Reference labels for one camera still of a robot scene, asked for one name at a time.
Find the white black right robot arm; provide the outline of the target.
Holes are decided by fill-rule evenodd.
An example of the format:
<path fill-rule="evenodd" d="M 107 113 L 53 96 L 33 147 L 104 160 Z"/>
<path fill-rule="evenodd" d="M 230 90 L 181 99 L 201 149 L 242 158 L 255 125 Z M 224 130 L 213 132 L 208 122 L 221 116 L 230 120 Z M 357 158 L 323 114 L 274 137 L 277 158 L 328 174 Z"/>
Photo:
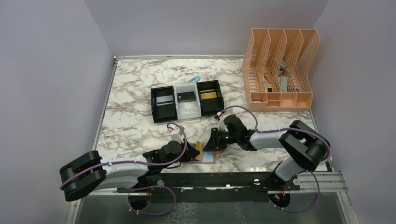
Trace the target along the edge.
<path fill-rule="evenodd" d="M 304 171 L 315 171 L 320 162 L 330 154 L 330 143 L 322 135 L 300 120 L 285 128 L 268 131 L 247 129 L 236 115 L 219 121 L 217 128 L 203 148 L 204 151 L 222 151 L 228 145 L 237 144 L 242 150 L 257 151 L 266 148 L 284 148 L 288 158 L 270 173 L 272 188 L 281 190 L 294 176 Z"/>

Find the brown leather card holder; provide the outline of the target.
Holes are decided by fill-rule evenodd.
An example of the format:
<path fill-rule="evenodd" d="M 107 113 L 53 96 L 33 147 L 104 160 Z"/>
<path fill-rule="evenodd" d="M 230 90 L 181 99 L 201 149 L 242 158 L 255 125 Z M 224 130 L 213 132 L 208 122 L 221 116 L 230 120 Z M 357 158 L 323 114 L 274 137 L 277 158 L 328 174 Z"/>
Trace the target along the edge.
<path fill-rule="evenodd" d="M 206 146 L 206 142 L 199 142 L 196 141 L 195 143 L 189 143 L 188 147 L 187 147 L 187 154 L 192 154 L 193 152 L 193 148 L 196 151 L 199 151 L 200 154 L 197 155 L 194 158 L 190 158 L 188 159 L 188 155 L 184 155 L 181 159 L 181 164 L 193 164 L 193 163 L 197 163 L 197 164 L 215 164 L 217 162 L 217 157 L 219 155 L 221 155 L 222 153 L 224 153 L 225 151 L 221 151 L 221 150 L 216 150 L 216 151 L 204 151 L 204 146 Z"/>

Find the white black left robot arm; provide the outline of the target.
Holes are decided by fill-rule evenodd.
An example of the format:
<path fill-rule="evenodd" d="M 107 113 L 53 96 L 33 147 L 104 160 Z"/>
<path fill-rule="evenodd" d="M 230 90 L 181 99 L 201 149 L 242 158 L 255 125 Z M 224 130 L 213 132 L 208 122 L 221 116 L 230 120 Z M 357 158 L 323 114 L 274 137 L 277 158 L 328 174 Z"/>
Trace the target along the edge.
<path fill-rule="evenodd" d="M 160 149 L 124 159 L 105 159 L 93 150 L 60 168 L 60 189 L 67 202 L 99 189 L 132 188 L 139 192 L 148 186 L 147 177 L 171 169 L 173 164 L 196 161 L 201 154 L 195 145 L 174 140 Z"/>

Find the white tray bin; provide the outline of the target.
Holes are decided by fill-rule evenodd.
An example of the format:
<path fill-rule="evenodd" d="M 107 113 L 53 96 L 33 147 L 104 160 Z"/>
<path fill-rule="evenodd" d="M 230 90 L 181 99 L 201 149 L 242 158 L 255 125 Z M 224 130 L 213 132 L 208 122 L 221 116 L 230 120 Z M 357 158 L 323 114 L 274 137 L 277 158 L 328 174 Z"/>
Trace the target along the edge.
<path fill-rule="evenodd" d="M 179 84 L 174 85 L 174 97 L 176 103 L 177 119 L 194 119 L 201 117 L 200 101 L 198 98 L 197 84 Z M 196 100 L 191 102 L 178 102 L 177 94 L 181 92 L 195 92 Z"/>

